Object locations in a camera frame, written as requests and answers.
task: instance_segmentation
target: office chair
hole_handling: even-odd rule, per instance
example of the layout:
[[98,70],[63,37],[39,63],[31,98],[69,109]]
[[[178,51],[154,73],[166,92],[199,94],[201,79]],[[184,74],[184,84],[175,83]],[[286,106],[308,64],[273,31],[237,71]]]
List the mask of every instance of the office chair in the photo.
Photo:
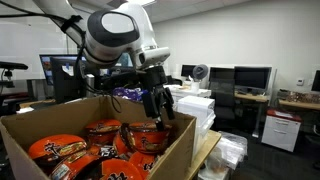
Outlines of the office chair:
[[229,131],[235,126],[235,98],[233,79],[210,80],[211,99],[215,100],[215,122],[211,127],[215,131]]
[[172,76],[170,76],[170,75],[166,76],[166,77],[167,77],[167,84],[177,84],[177,85],[182,86],[182,80],[172,78]]

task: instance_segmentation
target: ceiling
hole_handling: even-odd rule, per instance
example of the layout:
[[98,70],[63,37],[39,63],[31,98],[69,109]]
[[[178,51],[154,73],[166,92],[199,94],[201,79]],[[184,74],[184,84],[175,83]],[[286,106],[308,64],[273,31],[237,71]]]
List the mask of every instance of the ceiling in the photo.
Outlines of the ceiling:
[[[114,9],[124,0],[78,0],[97,8]],[[188,16],[212,9],[243,3],[249,0],[157,0],[145,6],[152,23]]]

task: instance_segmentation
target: office room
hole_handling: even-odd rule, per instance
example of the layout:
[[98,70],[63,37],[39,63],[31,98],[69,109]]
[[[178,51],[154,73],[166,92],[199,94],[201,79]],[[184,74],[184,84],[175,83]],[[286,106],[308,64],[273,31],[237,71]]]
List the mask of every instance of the office room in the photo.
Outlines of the office room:
[[0,179],[319,179],[320,1],[128,1],[0,1]]

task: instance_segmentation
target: wooden desk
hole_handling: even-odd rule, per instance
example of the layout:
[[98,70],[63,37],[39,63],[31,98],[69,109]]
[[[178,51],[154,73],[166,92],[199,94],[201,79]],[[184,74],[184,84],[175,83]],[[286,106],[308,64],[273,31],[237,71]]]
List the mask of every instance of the wooden desk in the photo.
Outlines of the wooden desk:
[[201,165],[207,159],[213,148],[216,147],[221,138],[220,133],[211,130],[209,130],[207,136],[208,139],[204,142],[198,154],[192,161],[191,167],[189,168],[185,179],[192,179],[195,175],[197,175]]
[[22,103],[20,104],[20,108],[27,108],[27,107],[30,107],[30,105],[32,104],[37,104],[37,103],[50,103],[50,102],[55,102],[54,99],[48,99],[48,100],[43,100],[43,101],[33,101],[33,102],[27,102],[27,103]]
[[302,103],[302,102],[290,102],[290,101],[286,101],[286,100],[279,100],[279,104],[285,105],[285,106],[292,106],[292,107],[298,107],[298,108],[312,109],[312,110],[320,111],[320,104]]
[[239,99],[253,100],[253,101],[262,102],[262,103],[265,103],[268,101],[267,96],[259,96],[259,95],[254,96],[252,94],[239,94],[237,92],[234,93],[234,97]]

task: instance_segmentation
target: floor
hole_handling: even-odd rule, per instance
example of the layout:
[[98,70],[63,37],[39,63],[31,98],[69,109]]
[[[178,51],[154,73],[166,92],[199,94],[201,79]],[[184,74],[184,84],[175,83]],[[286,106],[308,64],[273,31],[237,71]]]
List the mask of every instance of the floor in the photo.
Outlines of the floor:
[[[248,157],[239,165],[232,175],[232,180],[319,180],[320,171],[312,168],[314,156],[320,160],[320,151],[306,152],[303,138],[299,138],[294,153],[261,144],[261,140],[251,137],[249,133],[233,131],[248,139]],[[3,161],[4,151],[0,151]],[[0,180],[14,180],[10,167],[0,171]]]

